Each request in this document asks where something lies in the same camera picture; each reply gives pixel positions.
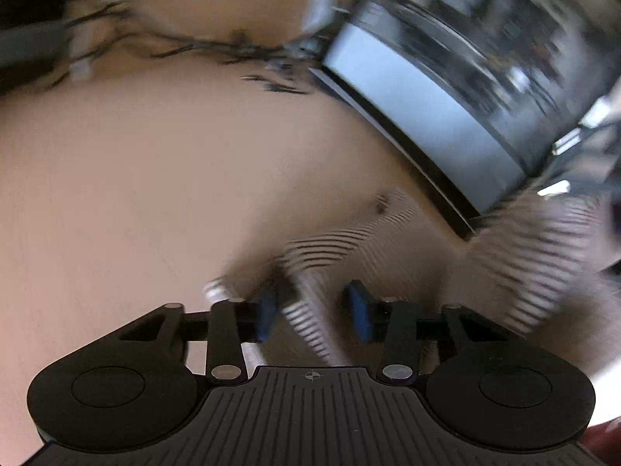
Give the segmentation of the striped white black garment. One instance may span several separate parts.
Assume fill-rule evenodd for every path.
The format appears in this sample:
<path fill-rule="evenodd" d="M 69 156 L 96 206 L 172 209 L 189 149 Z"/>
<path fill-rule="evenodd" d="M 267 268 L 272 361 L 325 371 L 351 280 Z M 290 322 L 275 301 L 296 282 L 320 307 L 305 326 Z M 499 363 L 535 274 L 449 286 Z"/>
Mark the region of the striped white black garment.
<path fill-rule="evenodd" d="M 620 287 L 605 268 L 620 258 L 612 205 L 602 195 L 525 193 L 494 212 L 468 242 L 448 237 L 400 190 L 349 221 L 291 240 L 269 273 L 291 285 L 282 321 L 255 363 L 375 365 L 341 301 L 349 282 L 427 311 L 461 304 L 594 376 L 620 356 Z"/>

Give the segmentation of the curved monitor on left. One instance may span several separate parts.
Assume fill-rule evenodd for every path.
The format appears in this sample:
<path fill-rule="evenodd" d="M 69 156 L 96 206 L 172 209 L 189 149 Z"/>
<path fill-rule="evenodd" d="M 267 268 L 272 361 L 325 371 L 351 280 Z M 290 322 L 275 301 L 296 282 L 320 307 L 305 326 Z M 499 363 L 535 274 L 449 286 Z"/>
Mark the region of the curved monitor on left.
<path fill-rule="evenodd" d="M 53 71 L 63 55 L 68 0 L 1 0 L 1 93 Z"/>

